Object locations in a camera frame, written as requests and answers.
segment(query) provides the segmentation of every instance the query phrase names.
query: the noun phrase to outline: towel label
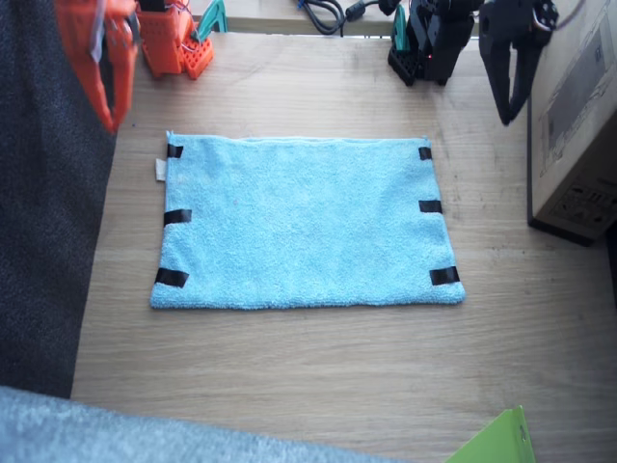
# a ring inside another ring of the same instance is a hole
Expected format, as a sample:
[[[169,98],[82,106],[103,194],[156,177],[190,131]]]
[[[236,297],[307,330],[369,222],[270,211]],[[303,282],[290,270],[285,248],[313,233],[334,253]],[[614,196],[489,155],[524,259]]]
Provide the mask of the towel label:
[[[154,171],[156,172],[156,181],[165,181],[167,177],[167,161],[156,159]]]

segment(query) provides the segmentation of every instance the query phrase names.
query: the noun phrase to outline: green folder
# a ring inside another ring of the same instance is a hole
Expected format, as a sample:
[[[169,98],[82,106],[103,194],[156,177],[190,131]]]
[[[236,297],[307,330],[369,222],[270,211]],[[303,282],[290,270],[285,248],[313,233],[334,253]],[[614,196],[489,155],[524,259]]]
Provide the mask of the green folder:
[[[446,463],[536,463],[522,406],[503,412]]]

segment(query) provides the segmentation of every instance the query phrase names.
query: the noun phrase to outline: blue towel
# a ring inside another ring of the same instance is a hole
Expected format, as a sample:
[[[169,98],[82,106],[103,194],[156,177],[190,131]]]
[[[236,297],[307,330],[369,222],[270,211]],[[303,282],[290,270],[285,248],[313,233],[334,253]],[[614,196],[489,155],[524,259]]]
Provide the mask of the blue towel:
[[[3,386],[0,410],[2,462],[397,463],[196,422],[131,417]]]
[[[465,298],[428,140],[168,142],[154,309]]]

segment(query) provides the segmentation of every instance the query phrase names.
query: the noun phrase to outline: black tape strip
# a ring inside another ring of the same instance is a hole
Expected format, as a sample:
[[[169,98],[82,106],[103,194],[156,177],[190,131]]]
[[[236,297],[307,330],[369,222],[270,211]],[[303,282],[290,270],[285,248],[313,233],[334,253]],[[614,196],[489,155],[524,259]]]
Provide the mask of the black tape strip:
[[[167,144],[167,157],[180,157],[182,155],[184,147],[175,147],[174,145]]]
[[[163,227],[169,224],[185,224],[191,221],[193,211],[191,209],[176,209],[165,212]]]
[[[426,159],[433,159],[433,152],[428,147],[422,147],[419,149],[420,151],[420,161],[425,161]]]
[[[420,204],[420,212],[443,213],[441,201],[418,201],[418,203]]]
[[[184,287],[186,280],[189,278],[188,273],[178,270],[170,270],[169,268],[160,267],[156,272],[156,283],[162,283],[167,286]]]
[[[448,283],[456,283],[460,281],[459,272],[457,272],[456,267],[431,270],[431,282],[433,282],[433,286],[447,285]]]

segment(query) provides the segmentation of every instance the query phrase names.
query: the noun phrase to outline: dark gray cloth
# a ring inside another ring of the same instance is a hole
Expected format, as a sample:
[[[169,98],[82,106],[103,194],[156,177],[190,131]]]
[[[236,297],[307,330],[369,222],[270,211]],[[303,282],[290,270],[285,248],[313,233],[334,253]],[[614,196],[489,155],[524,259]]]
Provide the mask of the dark gray cloth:
[[[244,432],[129,417],[0,387],[0,461],[388,463],[367,455]]]
[[[0,384],[68,397],[115,138],[52,0],[0,2]]]

